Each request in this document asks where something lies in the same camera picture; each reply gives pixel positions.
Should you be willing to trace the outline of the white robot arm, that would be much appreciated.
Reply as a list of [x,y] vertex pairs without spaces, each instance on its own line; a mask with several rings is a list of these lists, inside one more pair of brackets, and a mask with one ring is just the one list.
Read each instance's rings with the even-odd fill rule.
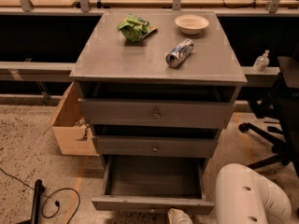
[[288,195],[270,179],[237,163],[220,169],[213,224],[290,224],[291,215]]

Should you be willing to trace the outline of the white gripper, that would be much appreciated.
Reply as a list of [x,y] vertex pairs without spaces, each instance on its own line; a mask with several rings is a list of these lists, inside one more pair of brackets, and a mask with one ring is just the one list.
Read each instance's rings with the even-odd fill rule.
[[169,224],[193,224],[190,217],[181,210],[170,208],[167,212]]

